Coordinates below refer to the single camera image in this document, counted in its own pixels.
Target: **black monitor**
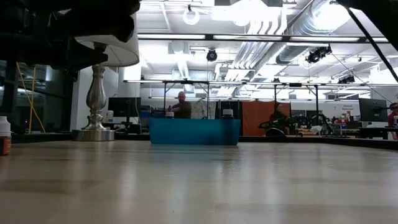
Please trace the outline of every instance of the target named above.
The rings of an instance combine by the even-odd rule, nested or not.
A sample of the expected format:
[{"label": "black monitor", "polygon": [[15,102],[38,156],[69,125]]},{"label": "black monitor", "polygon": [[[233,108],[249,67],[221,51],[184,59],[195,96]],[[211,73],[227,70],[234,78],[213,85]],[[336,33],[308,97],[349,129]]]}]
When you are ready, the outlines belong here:
[{"label": "black monitor", "polygon": [[387,122],[387,103],[385,100],[359,99],[361,121]]},{"label": "black monitor", "polygon": [[140,97],[110,97],[108,110],[113,111],[114,117],[138,117],[141,107]]}]

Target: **blue tub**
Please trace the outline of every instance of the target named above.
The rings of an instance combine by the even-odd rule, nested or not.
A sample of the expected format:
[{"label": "blue tub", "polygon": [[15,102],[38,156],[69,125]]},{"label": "blue tub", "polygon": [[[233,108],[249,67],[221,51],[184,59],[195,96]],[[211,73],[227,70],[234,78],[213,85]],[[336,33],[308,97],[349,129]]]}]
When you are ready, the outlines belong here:
[{"label": "blue tub", "polygon": [[239,140],[238,119],[152,119],[152,144],[196,144],[235,146]]}]

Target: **white bottle cap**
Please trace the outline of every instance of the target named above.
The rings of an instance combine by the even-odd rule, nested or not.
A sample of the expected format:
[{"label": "white bottle cap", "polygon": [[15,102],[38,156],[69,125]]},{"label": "white bottle cap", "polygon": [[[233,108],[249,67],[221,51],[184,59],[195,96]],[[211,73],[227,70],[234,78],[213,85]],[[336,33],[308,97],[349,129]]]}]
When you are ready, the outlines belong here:
[{"label": "white bottle cap", "polygon": [[174,112],[166,112],[166,118],[174,118]]},{"label": "white bottle cap", "polygon": [[7,121],[6,116],[0,116],[0,137],[11,136],[11,124]]},{"label": "white bottle cap", "polygon": [[223,109],[223,115],[234,115],[234,111],[231,109]]}]

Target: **red shirt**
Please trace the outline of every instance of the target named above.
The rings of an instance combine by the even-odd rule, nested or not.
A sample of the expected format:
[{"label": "red shirt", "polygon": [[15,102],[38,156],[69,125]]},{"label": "red shirt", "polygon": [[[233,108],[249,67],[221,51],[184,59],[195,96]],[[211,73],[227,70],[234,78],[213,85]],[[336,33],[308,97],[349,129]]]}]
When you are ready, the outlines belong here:
[{"label": "red shirt", "polygon": [[387,118],[389,127],[395,127],[395,125],[396,125],[396,124],[394,124],[394,116],[398,116],[398,113],[393,111]]}]

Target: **table surface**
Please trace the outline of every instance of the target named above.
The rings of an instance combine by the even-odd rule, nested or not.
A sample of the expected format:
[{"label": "table surface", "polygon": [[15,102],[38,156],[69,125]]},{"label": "table surface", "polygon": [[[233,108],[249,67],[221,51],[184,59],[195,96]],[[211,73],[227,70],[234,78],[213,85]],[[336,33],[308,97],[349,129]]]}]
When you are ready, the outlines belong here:
[{"label": "table surface", "polygon": [[398,131],[398,128],[392,127],[374,127],[374,128],[358,128],[360,131]]},{"label": "table surface", "polygon": [[16,144],[0,223],[398,223],[398,154],[327,144]]}]

